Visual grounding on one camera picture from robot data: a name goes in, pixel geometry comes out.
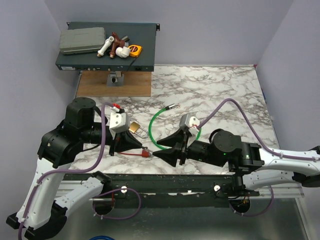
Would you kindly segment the white elbow fitting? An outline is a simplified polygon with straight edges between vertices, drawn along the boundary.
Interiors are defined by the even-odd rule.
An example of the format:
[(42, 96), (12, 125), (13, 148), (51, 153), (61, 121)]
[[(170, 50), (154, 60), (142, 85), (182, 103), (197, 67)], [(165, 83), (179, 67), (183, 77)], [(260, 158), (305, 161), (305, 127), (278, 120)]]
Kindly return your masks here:
[(124, 46), (124, 47), (117, 47), (115, 50), (115, 54), (120, 58), (127, 58), (130, 55), (131, 49)]

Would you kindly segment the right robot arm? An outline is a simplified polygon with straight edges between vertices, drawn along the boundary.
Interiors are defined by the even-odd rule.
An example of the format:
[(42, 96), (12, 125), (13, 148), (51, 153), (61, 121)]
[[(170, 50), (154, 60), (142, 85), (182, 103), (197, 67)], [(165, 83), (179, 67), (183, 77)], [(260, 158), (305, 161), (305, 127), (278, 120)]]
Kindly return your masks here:
[(274, 149), (244, 142), (239, 135), (214, 130), (208, 142), (194, 140), (190, 133), (178, 130), (158, 141), (167, 146), (153, 155), (175, 167), (194, 160), (209, 165), (228, 166), (233, 181), (230, 191), (241, 196), (261, 187), (300, 183), (306, 188), (320, 186), (320, 148), (307, 151)]

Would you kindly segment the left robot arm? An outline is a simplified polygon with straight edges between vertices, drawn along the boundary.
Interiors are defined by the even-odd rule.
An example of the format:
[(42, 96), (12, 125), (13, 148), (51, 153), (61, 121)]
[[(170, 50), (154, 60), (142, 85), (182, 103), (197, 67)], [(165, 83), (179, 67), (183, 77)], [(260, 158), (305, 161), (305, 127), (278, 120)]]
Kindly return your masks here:
[(77, 97), (67, 107), (64, 120), (46, 133), (37, 152), (36, 172), (27, 197), (6, 223), (18, 231), (19, 239), (47, 240), (56, 236), (68, 217), (83, 203), (94, 197), (107, 197), (113, 192), (111, 179), (88, 168), (91, 176), (81, 186), (57, 197), (57, 191), (66, 174), (73, 174), (71, 164), (84, 150), (85, 144), (99, 146), (99, 157), (109, 146), (109, 154), (142, 148), (130, 133), (130, 119), (124, 109), (112, 103), (111, 114), (98, 107), (88, 97)]

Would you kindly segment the red cable lock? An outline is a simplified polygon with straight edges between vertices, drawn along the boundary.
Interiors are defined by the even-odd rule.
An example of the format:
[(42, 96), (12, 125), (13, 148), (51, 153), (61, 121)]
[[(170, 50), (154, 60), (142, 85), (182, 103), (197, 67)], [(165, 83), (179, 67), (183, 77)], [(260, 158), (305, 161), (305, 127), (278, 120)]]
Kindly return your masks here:
[(135, 156), (135, 157), (143, 157), (143, 158), (150, 158), (152, 156), (152, 153), (146, 149), (142, 149), (139, 153), (119, 152), (119, 154), (125, 155), (125, 156)]

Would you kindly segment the brass padlock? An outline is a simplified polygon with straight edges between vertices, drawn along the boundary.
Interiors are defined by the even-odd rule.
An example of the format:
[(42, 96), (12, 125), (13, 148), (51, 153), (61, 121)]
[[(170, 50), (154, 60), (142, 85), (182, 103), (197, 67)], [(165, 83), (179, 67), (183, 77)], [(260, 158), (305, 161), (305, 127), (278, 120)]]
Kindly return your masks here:
[(146, 139), (149, 137), (149, 132), (146, 129), (144, 129), (143, 127), (141, 127), (141, 125), (135, 121), (133, 121), (130, 124), (129, 131), (133, 135), (137, 135), (138, 137), (140, 137), (142, 139)]

